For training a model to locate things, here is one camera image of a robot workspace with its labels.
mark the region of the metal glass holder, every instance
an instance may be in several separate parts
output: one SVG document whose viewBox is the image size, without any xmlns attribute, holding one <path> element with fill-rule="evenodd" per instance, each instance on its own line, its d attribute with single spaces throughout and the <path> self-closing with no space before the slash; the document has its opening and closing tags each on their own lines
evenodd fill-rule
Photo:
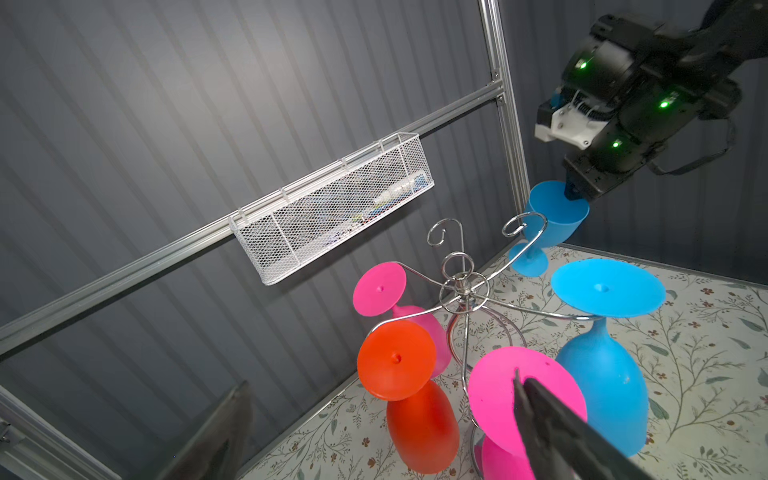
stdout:
<svg viewBox="0 0 768 480">
<path fill-rule="evenodd" d="M 510 310 L 517 310 L 518 312 L 525 312 L 530 313 L 533 315 L 539 315 L 544 316 L 551 319 L 557 319 L 557 320 L 567 320 L 567 321 L 579 321 L 579 322 L 591 322 L 595 320 L 603 319 L 603 316 L 599 315 L 568 315 L 563 313 L 554 313 L 554 312 L 542 312 L 540 310 L 533 310 L 529 308 L 525 308 L 523 306 L 514 305 L 512 303 L 506 303 L 502 302 L 501 300 L 497 300 L 490 297 L 491 294 L 491 284 L 490 281 L 496 278 L 499 274 L 501 274 L 504 270 L 506 270 L 510 265 L 512 265 L 515 261 L 517 261 L 518 258 L 525 255 L 526 252 L 530 248 L 533 247 L 533 245 L 536 243 L 536 241 L 539 239 L 539 237 L 544 233 L 544 231 L 547 229 L 547 217 L 544 215 L 537 213 L 537 212 L 525 212 L 522 214 L 515 215 L 507 223 L 504 224 L 502 227 L 502 235 L 504 235 L 507 238 L 515 239 L 517 237 L 520 237 L 520 234 L 522 233 L 523 229 L 527 227 L 527 224 L 523 221 L 526 217 L 530 216 L 536 216 L 540 217 L 543 220 L 543 225 L 541 226 L 541 229 L 536 233 L 536 235 L 529 241 L 522 250 L 518 252 L 517 255 L 515 255 L 513 258 L 508 260 L 504 266 L 496 269 L 493 273 L 489 275 L 483 275 L 480 272 L 475 272 L 475 261 L 465 252 L 465 244 L 464 244 L 464 227 L 462 226 L 462 223 L 456 220 L 455 218 L 444 218 L 440 220 L 438 223 L 435 223 L 432 228 L 429 229 L 429 232 L 427 233 L 427 243 L 431 245 L 432 247 L 439 247 L 443 245 L 445 242 L 445 228 L 441 229 L 440 233 L 440 240 L 439 241 L 432 241 L 433 232 L 440 228 L 440 226 L 448 223 L 448 222 L 455 222 L 458 225 L 458 232 L 461 239 L 461 250 L 451 252 L 448 255 L 445 256 L 445 258 L 442 261 L 440 270 L 445 278 L 444 282 L 439 282 L 438 280 L 433 280 L 429 278 L 428 276 L 424 275 L 423 273 L 420 273 L 418 270 L 415 270 L 411 268 L 408 265 L 405 265 L 401 262 L 395 262 L 398 265 L 402 266 L 404 269 L 408 270 L 409 272 L 416 275 L 418 278 L 425 280 L 427 282 L 433 283 L 440 287 L 440 293 L 438 295 L 438 305 L 432 307 L 431 309 L 425 310 L 423 312 L 418 313 L 412 313 L 410 315 L 404 315 L 399 316 L 393 319 L 384 320 L 378 324 L 376 324 L 371 331 L 368 333 L 370 335 L 376 329 L 380 328 L 382 325 L 385 325 L 387 323 L 391 322 L 397 322 L 399 320 L 408 319 L 414 316 L 424 315 L 425 313 L 432 313 L 436 312 L 437 310 L 444 309 L 450 313 L 452 313 L 452 317 L 448 322 L 447 326 L 447 340 L 448 345 L 451 350 L 451 355 L 456 360 L 456 362 L 461 366 L 462 368 L 462 389 L 464 390 L 464 394 L 467 396 L 467 400 L 469 400 L 469 394 L 467 390 L 467 373 L 472 371 L 472 367 L 468 364 L 467 358 L 469 355 L 469 322 L 470 322 L 470 316 L 474 312 L 482 311 L 483 313 L 489 315 L 494 321 L 496 321 L 506 332 L 506 336 L 509 339 L 510 346 L 512 345 L 512 337 L 509 332 L 509 329 L 507 326 L 511 326 L 512 329 L 515 331 L 515 333 L 520 336 L 521 344 L 523 347 L 528 347 L 528 343 L 525 341 L 525 338 L 523 337 L 522 332 L 520 329 L 513 323 L 509 318 L 507 318 L 506 315 L 503 313 L 500 313 L 491 307 L 487 306 L 487 303 L 494 303 L 498 306 L 503 306 L 504 308 L 508 308 Z M 515 224 L 520 223 L 512 232 L 508 232 L 508 228 Z M 448 265 L 448 262 L 453 259 L 461 259 L 461 265 L 462 269 L 460 272 L 450 274 L 448 273 L 446 267 Z M 453 343 L 453 333 L 456 328 L 456 326 L 459 324 L 459 320 L 461 320 L 463 317 L 463 323 L 464 323 L 464 346 L 461 351 L 461 355 L 459 355 L 458 350 L 456 349 L 456 346 Z M 475 471 L 477 473 L 480 472 L 478 469 L 478 465 L 475 458 L 475 434 L 477 433 L 477 430 L 480 429 L 480 425 L 478 425 L 477 421 L 475 420 L 475 417 L 472 414 L 472 408 L 469 407 L 469 418 L 472 420 L 472 428 L 470 430 L 470 439 L 471 439 L 471 450 L 472 450 L 472 463 L 474 464 Z"/>
</svg>

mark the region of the table surface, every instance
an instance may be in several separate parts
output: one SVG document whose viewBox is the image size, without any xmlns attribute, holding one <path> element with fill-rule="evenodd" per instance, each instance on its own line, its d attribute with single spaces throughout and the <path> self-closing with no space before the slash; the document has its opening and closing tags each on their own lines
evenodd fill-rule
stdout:
<svg viewBox="0 0 768 480">
<path fill-rule="evenodd" d="M 551 275 L 560 266 L 594 253 L 555 247 L 548 272 L 538 278 L 510 270 L 496 277 L 495 298 L 535 310 L 569 313 L 552 293 Z M 496 260 L 487 272 L 502 265 Z M 608 329 L 635 358 L 650 396 L 645 448 L 632 460 L 655 478 L 768 478 L 768 290 L 728 280 L 636 265 L 667 289 L 656 312 L 611 319 Z M 421 281 L 410 276 L 409 281 Z M 523 331 L 528 346 L 554 358 L 586 323 L 498 311 Z M 449 315 L 436 315 L 443 324 Z M 457 345 L 463 329 L 457 327 Z M 473 313 L 469 363 L 508 344 L 490 317 Z M 512 337 L 519 346 L 519 338 Z M 375 480 L 384 478 L 479 478 L 470 459 L 468 403 L 455 361 L 436 382 L 448 394 L 462 443 L 449 468 L 437 475 L 408 470 L 386 428 L 386 403 L 354 382 L 305 425 L 291 432 L 246 475 L 246 480 L 298 478 Z"/>
</svg>

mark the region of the white mesh basket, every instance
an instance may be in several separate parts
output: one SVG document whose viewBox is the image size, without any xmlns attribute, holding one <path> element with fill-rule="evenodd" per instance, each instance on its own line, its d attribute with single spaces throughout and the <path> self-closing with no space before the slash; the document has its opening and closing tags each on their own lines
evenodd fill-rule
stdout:
<svg viewBox="0 0 768 480">
<path fill-rule="evenodd" d="M 279 201 L 250 217 L 242 210 L 240 218 L 230 216 L 235 237 L 266 285 L 435 186 L 418 134 L 390 135 L 350 157 L 362 160 L 339 161 L 339 168 L 300 193 L 286 193 L 294 184 L 281 189 Z"/>
</svg>

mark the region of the cable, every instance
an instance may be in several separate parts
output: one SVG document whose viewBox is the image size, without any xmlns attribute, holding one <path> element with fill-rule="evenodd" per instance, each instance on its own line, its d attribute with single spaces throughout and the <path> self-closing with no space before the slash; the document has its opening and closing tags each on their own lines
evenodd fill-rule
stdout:
<svg viewBox="0 0 768 480">
<path fill-rule="evenodd" d="M 648 168 L 650 168 L 650 171 L 654 172 L 656 175 L 683 175 L 696 170 L 699 167 L 703 167 L 704 165 L 709 164 L 710 162 L 715 161 L 723 155 L 727 154 L 730 149 L 736 145 L 736 124 L 733 123 L 730 117 L 727 117 L 725 120 L 728 123 L 728 129 L 725 139 L 725 148 L 723 150 L 717 152 L 716 154 L 705 155 L 698 160 L 692 161 L 689 164 L 683 165 L 682 167 L 676 168 L 674 170 L 667 171 L 659 167 L 653 160 L 648 162 Z"/>
</svg>

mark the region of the gray wall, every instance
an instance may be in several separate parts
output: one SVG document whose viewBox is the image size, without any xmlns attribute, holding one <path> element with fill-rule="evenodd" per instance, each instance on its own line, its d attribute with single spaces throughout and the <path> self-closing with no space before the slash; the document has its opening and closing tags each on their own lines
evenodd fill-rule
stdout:
<svg viewBox="0 0 768 480">
<path fill-rule="evenodd" d="M 475 0 L 18 0 L 0 36 L 3 323 L 490 79 Z M 246 379 L 252 455 L 355 370 L 378 320 L 351 308 L 362 273 L 438 276 L 425 235 L 442 217 L 478 265 L 505 245 L 496 106 L 423 144 L 434 189 L 283 282 L 230 241 L 6 360 L 0 382 L 127 474 Z M 412 280 L 402 304 L 435 295 Z"/>
<path fill-rule="evenodd" d="M 633 11 L 684 28 L 700 24 L 700 0 L 537 0 L 502 2 L 508 56 L 531 185 L 564 180 L 562 145 L 534 139 L 536 108 L 560 84 L 562 68 L 600 15 Z M 710 273 L 768 283 L 768 60 L 732 76 L 744 99 L 733 113 L 736 147 L 682 177 L 648 169 L 592 204 L 569 242 Z M 724 122 L 694 121 L 658 160 L 665 167 L 719 151 Z"/>
</svg>

